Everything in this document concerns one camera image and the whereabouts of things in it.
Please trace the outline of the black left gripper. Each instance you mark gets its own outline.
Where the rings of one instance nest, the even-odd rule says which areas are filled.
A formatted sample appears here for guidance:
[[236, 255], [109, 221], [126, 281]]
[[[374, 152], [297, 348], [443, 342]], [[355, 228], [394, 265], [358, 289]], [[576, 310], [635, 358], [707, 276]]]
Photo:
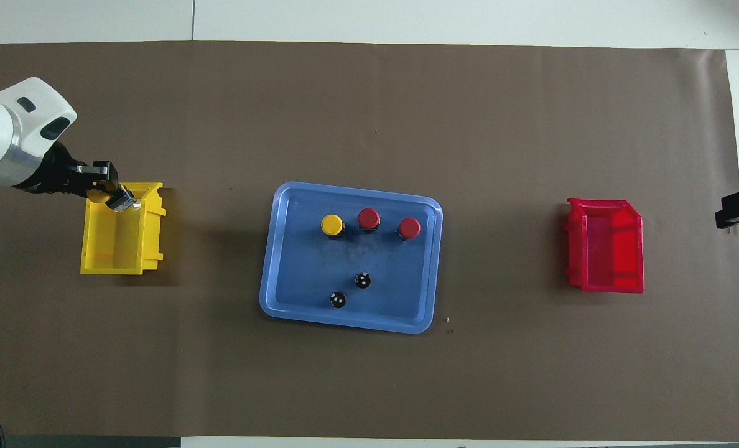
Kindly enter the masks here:
[[20, 183], [20, 189], [33, 194], [63, 193], [105, 202], [121, 194], [118, 172], [112, 162], [77, 161], [62, 142], [54, 142], [34, 173]]

